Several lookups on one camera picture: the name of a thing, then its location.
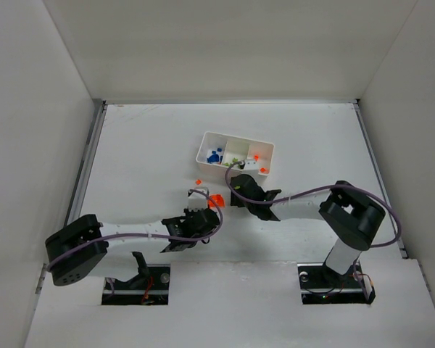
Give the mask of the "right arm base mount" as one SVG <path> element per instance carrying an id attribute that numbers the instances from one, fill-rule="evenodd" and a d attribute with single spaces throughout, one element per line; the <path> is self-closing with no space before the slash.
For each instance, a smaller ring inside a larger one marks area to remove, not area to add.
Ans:
<path id="1" fill-rule="evenodd" d="M 297 271 L 304 305 L 371 305 L 376 299 L 373 281 L 358 260 L 345 275 L 320 263 L 298 264 Z"/>

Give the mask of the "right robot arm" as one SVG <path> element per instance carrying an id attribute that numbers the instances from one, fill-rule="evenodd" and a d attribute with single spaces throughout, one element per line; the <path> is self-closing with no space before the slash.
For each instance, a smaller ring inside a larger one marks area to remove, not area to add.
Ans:
<path id="1" fill-rule="evenodd" d="M 329 273 L 346 275 L 362 252 L 369 250 L 385 217 L 383 207 L 366 194 L 347 188 L 349 183 L 338 181 L 341 188 L 329 194 L 314 192 L 299 199 L 281 201 L 282 190 L 265 191 L 248 174 L 228 178 L 231 205 L 245 207 L 264 221 L 293 219 L 323 220 L 338 239 L 328 253 L 323 267 Z"/>

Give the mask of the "large blue arch lego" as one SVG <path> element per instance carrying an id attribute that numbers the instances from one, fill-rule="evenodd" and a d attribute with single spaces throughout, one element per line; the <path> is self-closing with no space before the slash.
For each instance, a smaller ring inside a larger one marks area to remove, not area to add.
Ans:
<path id="1" fill-rule="evenodd" d="M 222 160 L 222 157 L 215 153 L 215 154 L 211 154 L 208 158 L 207 158 L 207 162 L 209 164 L 220 164 Z"/>

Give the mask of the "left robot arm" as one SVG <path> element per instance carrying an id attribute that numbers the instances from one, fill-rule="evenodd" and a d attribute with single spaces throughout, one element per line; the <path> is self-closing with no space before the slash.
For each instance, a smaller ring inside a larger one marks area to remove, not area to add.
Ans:
<path id="1" fill-rule="evenodd" d="M 95 214 L 84 215 L 45 241 L 55 286 L 72 285 L 87 276 L 140 283 L 147 277 L 150 254 L 182 252 L 209 242 L 223 224 L 221 210 L 190 211 L 153 223 L 103 223 Z"/>

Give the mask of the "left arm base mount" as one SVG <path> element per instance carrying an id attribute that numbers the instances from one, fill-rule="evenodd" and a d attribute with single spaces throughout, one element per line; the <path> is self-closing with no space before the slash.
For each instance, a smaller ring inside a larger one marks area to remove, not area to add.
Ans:
<path id="1" fill-rule="evenodd" d="M 140 252 L 133 252 L 136 274 L 127 281 L 108 278 L 101 305 L 163 306 L 169 302 L 170 264 L 148 264 Z"/>

